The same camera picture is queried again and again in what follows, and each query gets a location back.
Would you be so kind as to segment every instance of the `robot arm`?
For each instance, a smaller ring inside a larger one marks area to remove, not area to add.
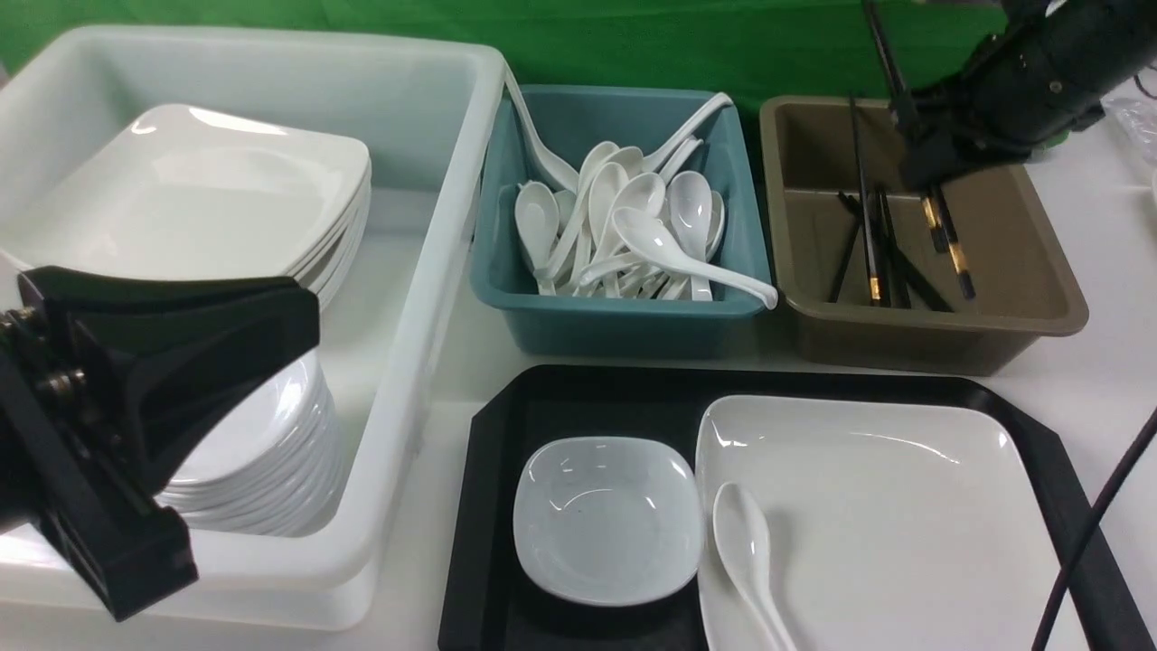
[[[42,267],[0,313],[0,533],[31,523],[123,621],[197,580],[153,496],[255,389],[318,345],[289,278],[145,282]]]
[[[900,176],[911,190],[988,167],[1024,162],[1069,130],[1095,124],[1100,98],[1157,59],[1157,2],[1002,0],[1004,34],[978,45],[960,72],[909,89],[876,6],[864,0],[897,128],[907,142]]]

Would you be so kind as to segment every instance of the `stack of plates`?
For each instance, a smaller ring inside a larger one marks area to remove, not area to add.
[[[169,104],[0,224],[0,250],[19,269],[292,275],[324,306],[353,264],[369,199],[369,150],[359,140]]]
[[[340,434],[317,355],[309,353],[222,420],[157,502],[194,528],[301,533],[341,482]]]

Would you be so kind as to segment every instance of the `brown plastic bin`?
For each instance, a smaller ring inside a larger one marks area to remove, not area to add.
[[[904,142],[884,102],[860,103],[869,187],[890,190],[900,249],[951,304],[931,311],[871,306],[856,243],[839,302],[828,291],[855,221],[837,191],[857,194],[847,101],[778,97],[764,104],[771,252],[780,291],[797,315],[797,348],[827,364],[990,376],[1041,336],[1064,338],[1089,320],[1076,276],[1020,165],[990,169],[944,186],[977,297],[964,299],[948,254],[933,246],[916,194],[897,165]]]

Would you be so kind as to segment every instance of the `white plastic bin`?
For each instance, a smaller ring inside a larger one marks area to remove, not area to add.
[[[163,103],[370,149],[369,225],[322,323],[322,364],[355,456],[340,504],[303,538],[192,532],[200,582],[149,613],[316,629],[364,616],[473,231],[504,69],[495,50],[456,43],[94,27],[62,36],[0,91],[0,219]],[[13,272],[0,271],[10,303]],[[0,537],[0,600],[101,607],[29,527]]]

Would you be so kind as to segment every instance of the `metal bolt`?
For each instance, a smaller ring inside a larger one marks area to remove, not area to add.
[[[37,384],[37,389],[52,397],[57,405],[72,406],[80,391],[84,389],[84,371],[74,369],[52,372]]]

